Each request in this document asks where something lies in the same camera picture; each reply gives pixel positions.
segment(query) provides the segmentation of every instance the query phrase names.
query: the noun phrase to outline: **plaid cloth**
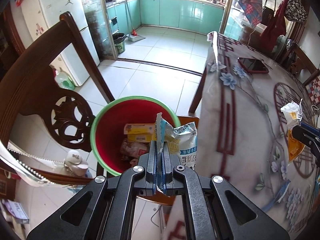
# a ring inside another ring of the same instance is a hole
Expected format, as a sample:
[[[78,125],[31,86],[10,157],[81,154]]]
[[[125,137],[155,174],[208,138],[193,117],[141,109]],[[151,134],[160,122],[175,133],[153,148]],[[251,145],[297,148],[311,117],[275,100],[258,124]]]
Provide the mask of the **plaid cloth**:
[[[239,5],[244,10],[244,14],[255,28],[262,21],[262,0],[239,0]]]

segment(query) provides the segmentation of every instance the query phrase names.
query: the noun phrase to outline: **yellow box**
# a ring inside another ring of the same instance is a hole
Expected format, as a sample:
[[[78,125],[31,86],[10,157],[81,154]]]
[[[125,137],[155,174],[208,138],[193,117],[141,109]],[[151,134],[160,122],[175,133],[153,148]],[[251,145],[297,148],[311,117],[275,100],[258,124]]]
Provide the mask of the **yellow box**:
[[[124,126],[124,134],[154,134],[154,123],[127,123]]]
[[[129,142],[149,143],[156,140],[156,134],[128,134]]]

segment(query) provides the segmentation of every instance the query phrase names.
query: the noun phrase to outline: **refrigerator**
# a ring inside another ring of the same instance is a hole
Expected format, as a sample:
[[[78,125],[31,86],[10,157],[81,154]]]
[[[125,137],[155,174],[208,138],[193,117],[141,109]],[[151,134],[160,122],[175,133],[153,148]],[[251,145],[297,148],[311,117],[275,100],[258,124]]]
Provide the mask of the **refrigerator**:
[[[60,14],[69,11],[96,65],[100,63],[81,0],[23,0],[21,10],[33,41],[55,25],[59,21]],[[51,65],[68,73],[76,86],[81,86],[89,77],[72,44],[67,46]]]

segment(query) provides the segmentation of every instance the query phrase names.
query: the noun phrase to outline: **trash bin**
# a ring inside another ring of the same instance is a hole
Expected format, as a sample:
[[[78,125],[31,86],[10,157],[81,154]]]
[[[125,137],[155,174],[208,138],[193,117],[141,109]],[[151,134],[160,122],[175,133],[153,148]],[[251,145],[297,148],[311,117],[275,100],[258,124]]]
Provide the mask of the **trash bin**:
[[[125,45],[124,45],[124,40],[125,40],[125,34],[124,33],[115,33],[112,35],[113,41],[115,43],[115,47],[118,50],[118,53],[121,54],[125,52]]]
[[[124,97],[106,105],[94,119],[90,132],[91,148],[100,165],[114,176],[130,168],[129,163],[121,161],[120,146],[126,138],[124,126],[155,123],[160,112],[173,127],[181,126],[175,112],[153,98]]]

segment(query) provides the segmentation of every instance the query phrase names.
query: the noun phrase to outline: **black and white patterned bag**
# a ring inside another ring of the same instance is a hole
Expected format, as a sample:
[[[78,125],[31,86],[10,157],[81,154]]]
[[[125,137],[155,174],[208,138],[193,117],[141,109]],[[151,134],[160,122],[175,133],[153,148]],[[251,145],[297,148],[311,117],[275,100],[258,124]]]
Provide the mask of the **black and white patterned bag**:
[[[299,0],[288,0],[284,16],[292,22],[304,22],[308,18],[308,14]]]

